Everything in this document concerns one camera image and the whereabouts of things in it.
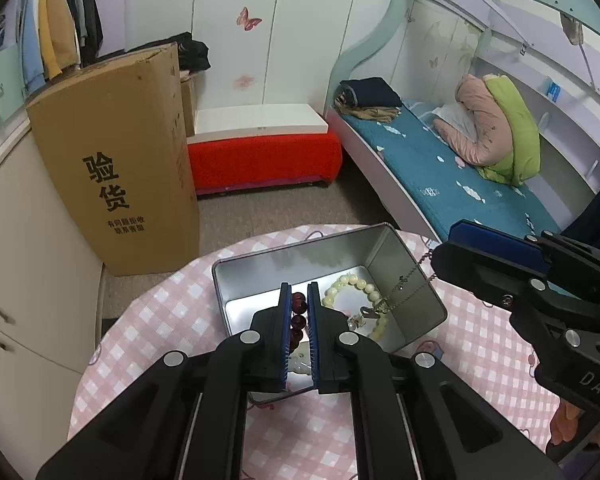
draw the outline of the human hand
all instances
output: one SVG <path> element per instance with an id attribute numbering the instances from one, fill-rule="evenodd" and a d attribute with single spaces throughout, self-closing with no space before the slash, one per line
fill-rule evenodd
<path id="1" fill-rule="evenodd" d="M 578 431 L 578 420 L 582 413 L 583 411 L 577 406 L 560 399 L 560 405 L 549 424 L 551 443 L 554 446 L 569 442 L 575 436 Z M 590 437 L 589 441 L 600 447 L 600 429 Z"/>

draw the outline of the red cushion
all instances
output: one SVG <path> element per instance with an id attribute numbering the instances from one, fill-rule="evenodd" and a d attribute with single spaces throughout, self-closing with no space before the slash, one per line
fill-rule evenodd
<path id="1" fill-rule="evenodd" d="M 189 145 L 197 194 L 323 180 L 340 171 L 338 137 L 299 134 L 213 140 Z"/>

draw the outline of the round table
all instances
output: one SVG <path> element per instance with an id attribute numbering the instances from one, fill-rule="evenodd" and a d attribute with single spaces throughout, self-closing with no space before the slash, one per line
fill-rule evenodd
<path id="1" fill-rule="evenodd" d="M 305 225 L 248 238 L 193 260 L 134 300 L 104 336 L 80 380 L 69 438 L 168 351 L 200 354 L 226 337 L 211 276 L 216 260 L 296 243 L 314 231 L 329 235 L 356 227 Z M 419 235 L 399 235 L 416 260 L 428 250 Z M 428 260 L 422 269 L 432 273 Z M 534 380 L 537 358 L 512 329 L 509 312 L 440 280 L 432 284 L 448 317 L 400 352 L 412 355 L 422 347 L 442 354 L 446 366 L 543 448 L 558 397 Z M 349 394 L 314 391 L 264 408 L 251 406 L 245 431 L 245 479 L 355 478 Z"/>

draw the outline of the white cabinet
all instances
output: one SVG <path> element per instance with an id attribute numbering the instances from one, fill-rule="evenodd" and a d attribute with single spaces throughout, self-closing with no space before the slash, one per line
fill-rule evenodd
<path id="1" fill-rule="evenodd" d="M 0 332 L 81 373 L 96 342 L 101 270 L 25 134 L 0 165 Z"/>
<path id="2" fill-rule="evenodd" d="M 0 333 L 0 450 L 24 480 L 66 442 L 79 381 Z"/>

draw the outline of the cardboard box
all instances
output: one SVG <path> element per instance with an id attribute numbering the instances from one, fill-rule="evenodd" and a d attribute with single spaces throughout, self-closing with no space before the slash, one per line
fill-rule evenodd
<path id="1" fill-rule="evenodd" d="M 182 94 L 182 109 L 184 111 L 184 129 L 187 137 L 193 137 L 196 124 L 196 110 L 198 108 L 198 96 L 196 94 L 196 74 L 189 74 L 180 80 L 180 92 Z"/>
<path id="2" fill-rule="evenodd" d="M 113 275 L 169 272 L 198 256 L 174 45 L 81 70 L 27 113 L 60 197 Z"/>

